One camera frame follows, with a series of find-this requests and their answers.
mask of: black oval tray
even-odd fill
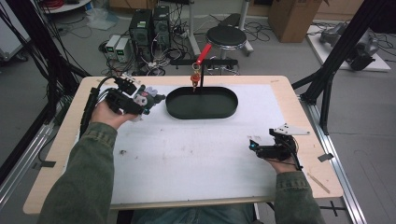
[[[181,87],[166,96],[166,109],[176,119],[225,119],[235,113],[238,97],[223,87]]]

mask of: floor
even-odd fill
[[[82,10],[58,15],[54,20],[60,23],[78,21],[85,16]],[[128,26],[128,16],[122,15],[115,27],[107,31],[89,29],[87,19],[67,25],[69,33],[62,36],[65,47],[86,71],[94,76],[102,76],[106,71],[106,60],[99,45],[112,34],[123,34]],[[267,25],[265,18],[249,17],[247,22]],[[204,33],[205,28],[214,26],[212,17],[196,19],[196,27],[203,28],[196,33]],[[197,35],[200,47],[205,37]],[[247,57],[242,51],[228,54],[239,62],[241,75],[280,75],[293,83],[316,72],[320,63],[311,46],[304,40],[298,44],[281,44],[270,30],[260,33],[260,41],[247,35],[254,52]],[[396,39],[388,36],[389,42]],[[396,61],[394,55],[383,50],[378,52],[382,59]],[[388,62],[391,71],[353,72],[339,70],[333,81],[332,100],[329,115],[329,132],[338,156],[344,166],[347,178],[355,192],[367,223],[388,224],[396,220],[396,170],[394,142],[396,140],[396,64]],[[165,67],[166,76],[189,76],[191,69],[172,65]],[[23,63],[12,61],[0,67],[0,139],[2,142],[0,163],[29,128],[45,105],[46,80],[35,68],[32,60]],[[306,87],[296,90],[303,93]],[[35,223],[37,216],[22,212],[24,201],[34,184],[38,170],[32,168],[0,211],[0,223]],[[345,207],[341,199],[318,200],[321,206]],[[265,204],[259,204],[264,223],[275,223],[273,212]],[[351,223],[347,212],[322,210],[327,223]],[[111,212],[108,223],[116,223],[116,212]]]

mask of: person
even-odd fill
[[[37,223],[106,223],[110,208],[117,129],[131,114],[116,114],[105,101],[93,110],[87,131],[72,148],[64,174],[44,201]],[[268,161],[276,170],[276,223],[325,223],[304,173],[292,159]],[[230,204],[134,211],[140,223],[252,223],[253,206]]]

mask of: olive green sleeve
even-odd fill
[[[106,223],[114,181],[113,149],[117,131],[91,123],[70,152],[38,223]]]
[[[276,177],[276,224],[325,223],[303,172]]]

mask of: wooden table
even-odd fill
[[[32,187],[32,190],[23,207],[26,214],[38,214],[41,210],[43,202],[47,197],[51,187],[63,172],[67,156],[73,147],[76,136],[78,134],[79,123],[82,117],[83,108],[87,102],[91,87],[96,87],[102,80],[102,77],[86,77],[82,80],[73,103],[66,114],[64,122],[56,136],[53,145],[46,158],[47,161],[56,161],[53,168],[43,167]],[[150,86],[155,85],[178,85],[190,86],[190,77],[137,77],[142,83]],[[304,113],[300,102],[292,89],[289,81],[282,76],[207,76],[205,84],[213,85],[243,85],[243,84],[262,84],[270,85],[278,106],[282,112],[284,120],[288,124],[305,129],[314,133],[309,120]],[[299,158],[304,163],[304,172],[308,182],[312,187],[315,198],[335,198],[343,195],[343,190],[335,175],[330,163],[320,162],[318,156],[324,154],[317,137],[310,135],[295,135],[299,145]],[[112,204],[112,209],[127,208],[150,208],[163,206],[185,206],[185,205],[204,205],[204,204],[220,204],[220,203],[256,203],[270,202],[274,197],[250,197],[250,198],[233,198],[221,200],[204,200],[196,202],[174,202],[174,203],[141,203],[129,205]]]

